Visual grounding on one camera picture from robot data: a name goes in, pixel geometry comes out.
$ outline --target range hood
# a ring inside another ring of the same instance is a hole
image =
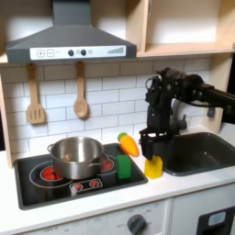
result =
[[[90,1],[53,0],[53,26],[7,43],[8,62],[135,58],[136,45],[91,26]]]

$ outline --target wooden spoon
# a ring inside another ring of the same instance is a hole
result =
[[[43,123],[45,121],[45,113],[42,106],[39,104],[38,88],[36,80],[37,66],[33,63],[27,65],[29,90],[31,96],[31,104],[27,110],[27,119],[30,124]]]
[[[74,103],[74,112],[79,118],[86,118],[88,105],[84,99],[84,63],[76,63],[77,70],[77,100]]]

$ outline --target toy carrot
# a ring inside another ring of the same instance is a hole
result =
[[[129,154],[132,157],[139,156],[139,150],[138,150],[135,140],[132,137],[130,137],[127,133],[125,132],[120,133],[117,139],[120,143],[121,149],[125,153]]]

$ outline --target black sink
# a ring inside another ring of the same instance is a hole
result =
[[[235,148],[211,133],[183,135],[172,140],[163,162],[175,176],[203,173],[235,165]]]

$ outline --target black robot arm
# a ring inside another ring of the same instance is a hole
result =
[[[191,106],[221,107],[235,115],[235,95],[205,84],[196,74],[187,75],[166,68],[150,78],[146,82],[146,88],[146,102],[149,103],[147,128],[140,132],[140,144],[143,155],[149,160],[155,153],[155,143],[167,145],[168,141],[180,134],[181,129],[187,128],[185,116],[182,120],[171,121],[173,99]]]

